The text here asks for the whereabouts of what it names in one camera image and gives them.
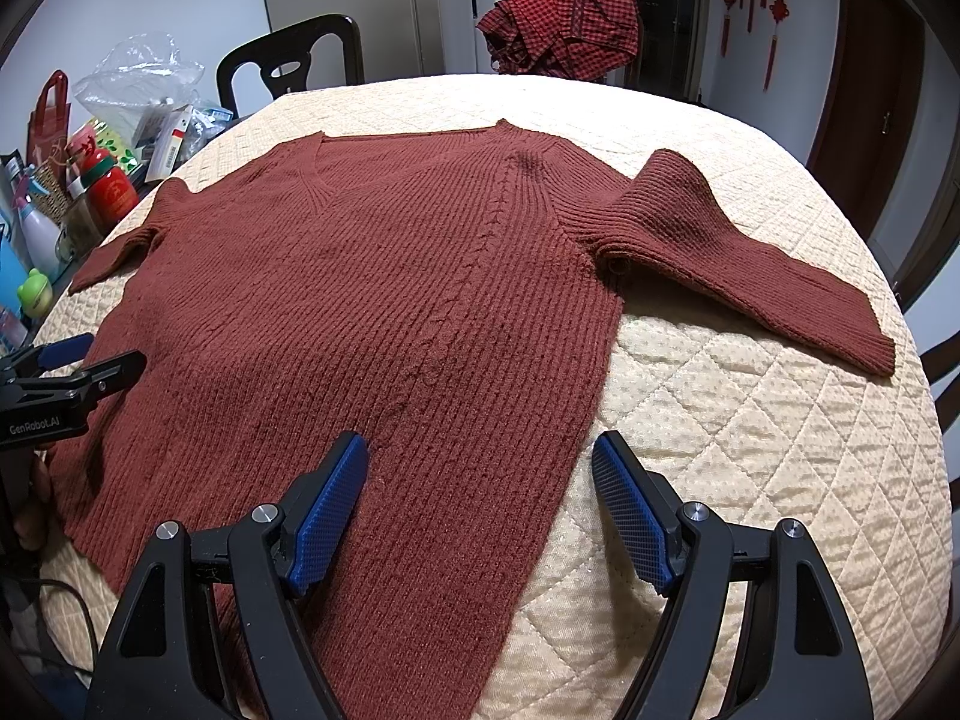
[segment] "cream tablecloth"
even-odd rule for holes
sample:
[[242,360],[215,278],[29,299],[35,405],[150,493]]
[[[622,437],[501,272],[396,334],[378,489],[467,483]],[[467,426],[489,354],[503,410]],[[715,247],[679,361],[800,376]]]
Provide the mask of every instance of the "cream tablecloth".
[[[590,440],[618,429],[681,497],[709,502],[728,521],[770,527],[790,515],[808,523],[853,623],[875,715],[886,720],[932,661],[947,608],[950,507],[941,436],[917,351],[880,268],[780,146],[719,114],[613,87],[443,76],[287,95],[210,143],[179,175],[200,189],[275,143],[320,129],[431,131],[501,117],[569,138],[630,176],[654,149],[680,151],[741,230],[870,296],[880,326],[896,341],[889,381],[865,378],[707,298],[639,274],[626,295]],[[142,223],[150,205],[141,203],[116,232]],[[37,341],[95,332],[129,277],[65,296]],[[605,528],[588,459],[584,447],[475,720],[607,720],[648,647],[661,602],[632,576]],[[61,538],[51,542],[43,573],[83,589],[102,635],[116,599],[96,569]],[[742,604],[738,587],[699,716],[719,707]],[[64,654],[86,664],[88,642],[71,602],[50,595],[45,614]]]

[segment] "round table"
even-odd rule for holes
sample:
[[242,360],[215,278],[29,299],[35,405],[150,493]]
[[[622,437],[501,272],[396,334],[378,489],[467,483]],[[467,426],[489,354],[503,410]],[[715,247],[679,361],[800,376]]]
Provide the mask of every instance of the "round table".
[[[693,105],[544,77],[441,76],[291,94],[178,171],[200,189],[275,143],[329,135],[483,127],[500,118],[565,137],[633,176],[656,148],[692,160],[743,232],[864,290],[896,342],[896,373],[867,378],[651,274],[637,274],[589,442],[617,429],[685,500],[728,522],[808,524],[853,623],[877,720],[930,665],[947,608],[950,507],[940,430],[910,332],[880,268],[836,206],[783,148]],[[117,228],[146,217],[148,197]],[[130,273],[65,296],[38,343],[95,332]],[[476,720],[610,718],[654,634],[661,599],[637,581],[589,480],[584,447],[549,542],[515,610]],[[82,589],[102,635],[116,603],[63,538],[43,573]],[[719,709],[744,592],[732,586],[698,716]],[[45,614],[64,654],[88,662],[64,594]]]

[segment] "plaid cloth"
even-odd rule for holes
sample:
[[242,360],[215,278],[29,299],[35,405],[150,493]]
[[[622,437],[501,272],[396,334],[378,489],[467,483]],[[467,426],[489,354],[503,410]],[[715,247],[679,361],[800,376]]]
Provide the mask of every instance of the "plaid cloth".
[[642,28],[637,0],[501,0],[477,23],[498,73],[579,81],[629,63]]

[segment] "ribbed knit fabric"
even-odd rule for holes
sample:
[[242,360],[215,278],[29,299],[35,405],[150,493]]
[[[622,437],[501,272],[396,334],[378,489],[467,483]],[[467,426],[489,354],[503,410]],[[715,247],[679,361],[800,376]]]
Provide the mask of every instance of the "ribbed knit fabric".
[[157,522],[232,522],[357,430],[368,482],[306,613],[349,720],[469,716],[592,421],[612,262],[894,365],[862,293],[737,232],[683,157],[630,181],[505,122],[318,134],[197,194],[168,181],[71,290],[134,256],[88,360],[147,370],[56,447],[66,532],[120,590]]

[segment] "blue textured pad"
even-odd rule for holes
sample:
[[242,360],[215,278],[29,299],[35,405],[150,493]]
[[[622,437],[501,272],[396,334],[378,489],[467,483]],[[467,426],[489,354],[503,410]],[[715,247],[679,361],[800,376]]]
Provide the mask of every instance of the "blue textured pad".
[[70,365],[71,362],[80,362],[90,351],[90,344],[93,344],[92,333],[83,333],[73,338],[64,338],[63,341],[48,343],[40,349],[37,365],[44,370],[56,370],[64,365]]
[[616,524],[637,576],[665,595],[675,577],[667,561],[664,529],[606,437],[593,443],[590,467],[597,494]]
[[366,478],[367,445],[363,437],[354,436],[296,533],[296,555],[288,581],[298,594],[306,593],[326,575]]

